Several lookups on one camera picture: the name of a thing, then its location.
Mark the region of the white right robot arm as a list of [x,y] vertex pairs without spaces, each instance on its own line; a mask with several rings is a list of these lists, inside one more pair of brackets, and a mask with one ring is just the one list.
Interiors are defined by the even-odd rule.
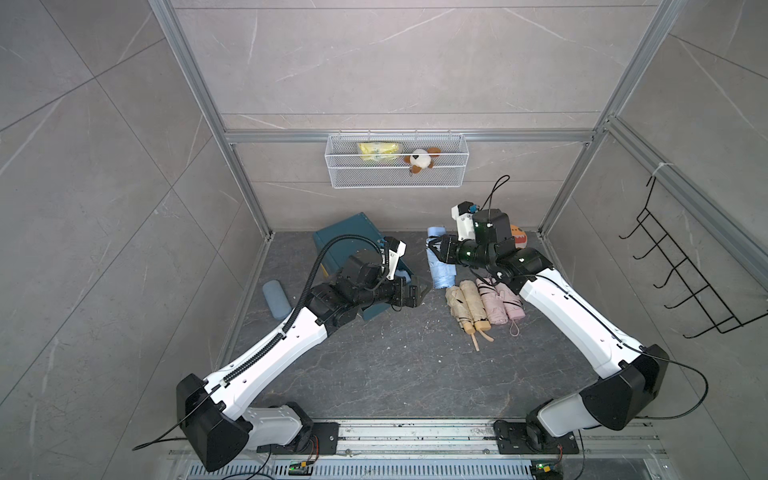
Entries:
[[483,269],[491,281],[532,304],[578,348],[597,375],[581,391],[550,400],[526,417],[526,440],[544,451],[575,430],[619,431],[660,392],[668,354],[643,346],[584,300],[554,264],[532,247],[519,248],[507,216],[463,202],[452,210],[457,234],[431,236],[427,246],[446,264]]

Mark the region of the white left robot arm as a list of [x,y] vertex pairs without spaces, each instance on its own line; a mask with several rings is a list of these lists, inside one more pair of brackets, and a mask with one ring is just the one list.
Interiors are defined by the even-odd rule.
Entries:
[[252,402],[293,362],[371,306],[416,308],[428,286],[380,265],[371,250],[349,257],[329,281],[310,288],[291,314],[244,354],[204,378],[176,386],[179,427],[203,467],[214,472],[246,449],[310,447],[314,422],[294,402],[253,408]]

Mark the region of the light blue umbrella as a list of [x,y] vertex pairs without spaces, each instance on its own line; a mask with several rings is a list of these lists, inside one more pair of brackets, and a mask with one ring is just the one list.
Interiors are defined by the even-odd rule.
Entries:
[[398,269],[395,271],[395,276],[403,278],[407,284],[412,282],[412,276],[407,270]]
[[433,287],[435,289],[447,289],[455,285],[456,266],[444,263],[438,259],[434,251],[430,248],[430,243],[446,233],[444,227],[433,226],[427,229],[427,259],[430,269]]

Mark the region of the teal drawer cabinet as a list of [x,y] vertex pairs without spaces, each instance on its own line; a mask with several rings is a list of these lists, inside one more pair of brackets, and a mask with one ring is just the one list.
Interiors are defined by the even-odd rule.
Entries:
[[[327,281],[311,288],[307,300],[319,324],[328,329],[339,328],[357,316],[370,320],[388,308],[393,309],[389,305],[393,283],[404,279],[385,278],[380,244],[383,237],[364,213],[313,234],[320,266],[328,275]],[[398,269],[407,270],[412,276],[402,258]]]

